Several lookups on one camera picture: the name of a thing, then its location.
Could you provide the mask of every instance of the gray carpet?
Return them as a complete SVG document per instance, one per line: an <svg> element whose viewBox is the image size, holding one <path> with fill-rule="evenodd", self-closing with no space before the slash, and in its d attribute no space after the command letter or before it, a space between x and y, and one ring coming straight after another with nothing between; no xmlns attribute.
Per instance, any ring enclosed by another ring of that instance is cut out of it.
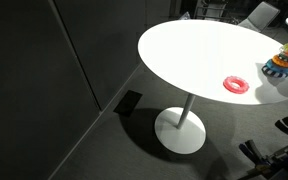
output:
<svg viewBox="0 0 288 180"><path fill-rule="evenodd" d="M113 110L128 90L143 96L131 116L124 117ZM190 155L172 153L157 140L153 123L163 109L183 107L186 97L140 65L53 179L232 180L253 168L239 143L253 139L264 155L288 144L288 137L274 126L288 116L288 100L241 106L196 97L191 111L205 125L206 142Z"/></svg>

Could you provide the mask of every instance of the stacking ring toy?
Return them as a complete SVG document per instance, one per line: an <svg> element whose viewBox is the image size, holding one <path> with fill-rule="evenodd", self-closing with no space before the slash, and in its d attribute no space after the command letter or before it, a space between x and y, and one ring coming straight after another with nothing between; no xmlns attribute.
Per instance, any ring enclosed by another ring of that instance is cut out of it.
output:
<svg viewBox="0 0 288 180"><path fill-rule="evenodd" d="M273 62L279 66L282 66L282 67L286 67L288 68L288 62L285 62L283 60L281 60L280 58L278 58L277 55L275 55L273 58L272 58Z"/></svg>
<svg viewBox="0 0 288 180"><path fill-rule="evenodd" d="M223 85L227 90L236 94L243 94L249 88L248 83L245 80L236 76L227 77L224 80Z"/></svg>
<svg viewBox="0 0 288 180"><path fill-rule="evenodd" d="M281 60L288 62L288 56L286 56L285 54L280 53L278 55L278 58L280 58Z"/></svg>
<svg viewBox="0 0 288 180"><path fill-rule="evenodd" d="M262 72L265 75L275 77L275 78L286 78L288 76L288 72L276 72L270 69L267 64L262 67Z"/></svg>
<svg viewBox="0 0 288 180"><path fill-rule="evenodd" d="M288 68L276 65L275 63L273 63L272 59L268 60L265 65L272 71L279 73L288 73Z"/></svg>

